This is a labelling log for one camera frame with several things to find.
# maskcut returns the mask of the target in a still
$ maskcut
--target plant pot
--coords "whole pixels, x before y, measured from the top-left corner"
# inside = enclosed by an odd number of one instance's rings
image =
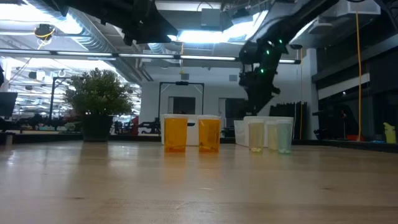
[[[113,122],[112,116],[85,115],[83,117],[83,139],[85,142],[108,141],[109,130]]]

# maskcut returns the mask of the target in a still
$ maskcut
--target clear plastic cup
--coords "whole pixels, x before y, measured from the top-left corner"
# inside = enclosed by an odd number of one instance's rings
[[[166,114],[164,116],[165,152],[185,152],[185,146],[187,145],[187,126],[187,115]]]
[[[267,122],[268,130],[268,149],[277,151],[278,150],[278,126],[276,121]]]
[[[220,150],[221,122],[219,116],[198,116],[199,152],[218,152]]]
[[[249,121],[249,148],[252,152],[262,152],[264,147],[264,120]]]
[[[292,122],[289,120],[278,120],[278,151],[281,154],[292,152]]]

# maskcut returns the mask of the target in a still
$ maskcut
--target wooden table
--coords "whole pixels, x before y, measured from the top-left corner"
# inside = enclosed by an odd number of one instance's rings
[[[0,148],[0,223],[397,223],[398,155],[164,154],[157,142]]]

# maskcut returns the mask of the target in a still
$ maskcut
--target orange liquid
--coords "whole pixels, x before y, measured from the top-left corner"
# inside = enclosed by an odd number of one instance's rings
[[[165,152],[185,152],[187,145],[188,119],[165,118],[164,150]]]
[[[220,149],[220,121],[199,120],[199,152],[218,152]]]

